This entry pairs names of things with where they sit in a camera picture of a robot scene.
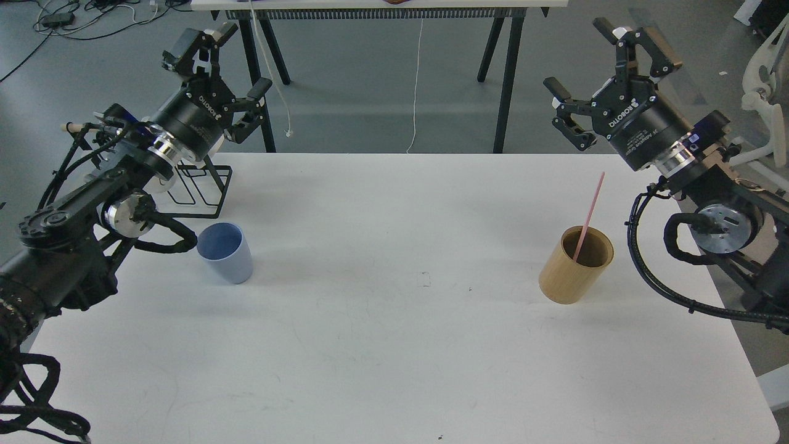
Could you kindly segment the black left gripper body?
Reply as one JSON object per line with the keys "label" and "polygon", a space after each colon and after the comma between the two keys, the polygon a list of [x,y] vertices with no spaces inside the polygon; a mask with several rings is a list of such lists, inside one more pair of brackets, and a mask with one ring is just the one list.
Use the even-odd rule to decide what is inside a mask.
{"label": "black left gripper body", "polygon": [[220,76],[192,76],[154,113],[150,121],[188,152],[185,157],[200,162],[233,126],[233,113],[226,110],[235,98]]}

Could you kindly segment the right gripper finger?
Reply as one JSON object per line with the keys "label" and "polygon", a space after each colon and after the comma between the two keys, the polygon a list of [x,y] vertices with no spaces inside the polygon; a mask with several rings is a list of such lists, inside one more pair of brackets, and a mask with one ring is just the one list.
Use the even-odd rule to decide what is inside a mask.
{"label": "right gripper finger", "polygon": [[[543,85],[552,94],[555,117],[553,126],[560,130],[567,140],[579,151],[589,149],[595,144],[600,134],[600,107],[595,99],[573,99],[567,89],[556,78],[545,78]],[[573,115],[586,116],[592,119],[592,130],[586,130],[578,124]]]}
{"label": "right gripper finger", "polygon": [[[656,85],[657,81],[683,66],[676,51],[654,27],[615,27],[605,17],[594,18],[592,25],[615,47],[615,74],[604,86]],[[650,65],[646,74],[639,71],[638,47],[641,47],[649,58]]]}

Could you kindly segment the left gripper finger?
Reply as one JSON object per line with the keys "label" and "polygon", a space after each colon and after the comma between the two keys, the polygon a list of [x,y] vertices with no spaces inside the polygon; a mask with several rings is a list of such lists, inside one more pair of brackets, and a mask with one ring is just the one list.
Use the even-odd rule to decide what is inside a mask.
{"label": "left gripper finger", "polygon": [[232,99],[231,103],[226,104],[225,112],[232,116],[235,113],[242,113],[239,120],[232,123],[225,129],[226,139],[240,144],[259,128],[264,117],[264,97],[265,93],[272,87],[273,83],[268,78],[260,78],[253,87],[250,88],[243,99]]}
{"label": "left gripper finger", "polygon": [[170,51],[161,54],[161,66],[182,82],[217,80],[221,77],[219,49],[239,30],[234,22],[224,22],[218,29],[186,28]]}

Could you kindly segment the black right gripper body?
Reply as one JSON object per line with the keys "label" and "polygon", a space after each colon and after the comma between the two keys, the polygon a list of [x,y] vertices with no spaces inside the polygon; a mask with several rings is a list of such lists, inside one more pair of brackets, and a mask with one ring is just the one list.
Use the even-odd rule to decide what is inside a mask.
{"label": "black right gripper body", "polygon": [[608,112],[592,119],[594,132],[607,138],[634,171],[646,168],[692,130],[647,76],[635,76],[626,83],[610,78],[592,102]]}

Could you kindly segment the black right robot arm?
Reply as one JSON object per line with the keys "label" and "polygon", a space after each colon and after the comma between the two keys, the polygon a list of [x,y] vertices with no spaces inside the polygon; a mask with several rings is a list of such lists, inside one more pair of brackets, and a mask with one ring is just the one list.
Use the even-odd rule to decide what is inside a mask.
{"label": "black right robot arm", "polygon": [[[556,78],[546,78],[556,110],[553,126],[578,150],[603,138],[634,171],[654,167],[659,180],[637,195],[626,222],[628,249],[651,289],[690,313],[748,321],[786,334],[787,201],[730,167],[738,154],[727,141],[728,119],[713,110],[691,124],[660,93],[659,79],[682,66],[665,37],[652,27],[594,27],[614,45],[615,72],[586,101],[573,99]],[[653,199],[689,199],[663,228],[670,256],[691,265],[715,265],[742,289],[742,310],[707,305],[663,284],[647,267],[637,230]]]}

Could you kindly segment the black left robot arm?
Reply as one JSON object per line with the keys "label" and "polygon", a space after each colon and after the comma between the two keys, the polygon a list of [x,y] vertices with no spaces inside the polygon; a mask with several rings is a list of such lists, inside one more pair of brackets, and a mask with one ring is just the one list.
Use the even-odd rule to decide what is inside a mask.
{"label": "black left robot arm", "polygon": [[54,442],[88,443],[90,423],[50,401],[61,365],[23,351],[43,321],[62,310],[88,310],[118,292],[116,273],[132,250],[174,255],[197,245],[185,213],[161,213],[153,186],[169,187],[195,172],[219,191],[211,218],[224,205],[232,168],[215,165],[221,141],[241,143],[267,123],[258,78],[237,97],[220,74],[219,50],[239,26],[183,31],[161,64],[181,86],[152,117],[138,119],[119,104],[95,123],[67,123],[73,142],[37,208],[17,226],[23,249],[2,265],[2,433],[29,432]]}

